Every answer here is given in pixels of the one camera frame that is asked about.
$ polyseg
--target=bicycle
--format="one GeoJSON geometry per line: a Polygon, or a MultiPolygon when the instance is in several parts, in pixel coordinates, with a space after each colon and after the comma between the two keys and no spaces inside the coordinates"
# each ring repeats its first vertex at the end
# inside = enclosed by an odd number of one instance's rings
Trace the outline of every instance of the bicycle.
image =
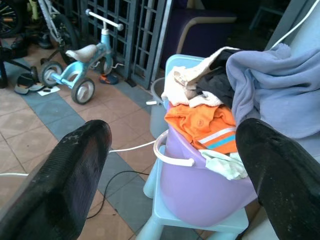
{"type": "Polygon", "coordinates": [[[12,0],[0,0],[0,38],[10,38],[23,27],[21,7],[12,0]]]}
{"type": "MultiPolygon", "coordinates": [[[[66,50],[79,48],[79,41],[72,23],[53,6],[52,0],[28,0],[26,2],[28,2],[28,9],[32,12],[33,21],[40,19],[38,5],[40,6],[50,35],[58,43],[59,52],[65,63],[70,64],[73,60],[66,55],[66,50]]],[[[5,11],[6,17],[1,14],[0,24],[2,26],[5,24],[6,28],[0,32],[0,37],[12,37],[21,29],[24,15],[9,0],[0,0],[0,13],[2,10],[5,11]]]]}

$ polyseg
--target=orange shirt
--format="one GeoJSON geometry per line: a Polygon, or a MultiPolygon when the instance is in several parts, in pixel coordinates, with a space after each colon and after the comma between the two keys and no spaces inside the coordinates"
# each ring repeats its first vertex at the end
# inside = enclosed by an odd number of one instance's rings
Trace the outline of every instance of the orange shirt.
{"type": "Polygon", "coordinates": [[[224,105],[191,108],[180,104],[170,108],[164,119],[196,149],[222,154],[237,152],[236,121],[224,105]]]}

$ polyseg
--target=purple chair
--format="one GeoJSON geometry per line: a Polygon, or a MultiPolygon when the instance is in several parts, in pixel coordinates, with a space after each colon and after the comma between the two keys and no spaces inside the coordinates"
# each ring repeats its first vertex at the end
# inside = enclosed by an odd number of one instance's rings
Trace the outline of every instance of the purple chair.
{"type": "Polygon", "coordinates": [[[224,11],[173,9],[163,45],[161,68],[174,54],[208,57],[226,44],[235,14],[224,11]]]}

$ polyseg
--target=metal gate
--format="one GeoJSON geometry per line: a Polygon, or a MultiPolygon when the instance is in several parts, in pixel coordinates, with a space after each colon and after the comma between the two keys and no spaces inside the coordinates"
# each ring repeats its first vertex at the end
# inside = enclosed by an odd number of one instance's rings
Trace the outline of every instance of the metal gate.
{"type": "Polygon", "coordinates": [[[126,80],[131,79],[144,88],[149,88],[158,72],[172,0],[54,2],[61,13],[77,19],[77,27],[81,29],[82,36],[91,36],[95,41],[100,40],[103,25],[96,18],[85,16],[86,9],[89,8],[116,23],[122,23],[122,31],[108,26],[114,59],[124,64],[124,67],[117,68],[117,72],[126,80]]]}

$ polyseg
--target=bicycle wheel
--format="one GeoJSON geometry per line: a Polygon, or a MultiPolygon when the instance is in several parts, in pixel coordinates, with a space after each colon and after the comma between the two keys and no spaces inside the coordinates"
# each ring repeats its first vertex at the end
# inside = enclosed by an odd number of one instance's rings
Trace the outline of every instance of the bicycle wheel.
{"type": "Polygon", "coordinates": [[[68,57],[66,55],[66,51],[79,49],[79,41],[76,31],[69,19],[63,14],[56,15],[53,19],[53,22],[57,32],[61,37],[61,42],[59,42],[60,54],[64,62],[69,65],[75,60],[71,57],[68,57]]]}
{"type": "Polygon", "coordinates": [[[10,38],[23,27],[24,15],[12,0],[0,0],[0,38],[10,38]]]}

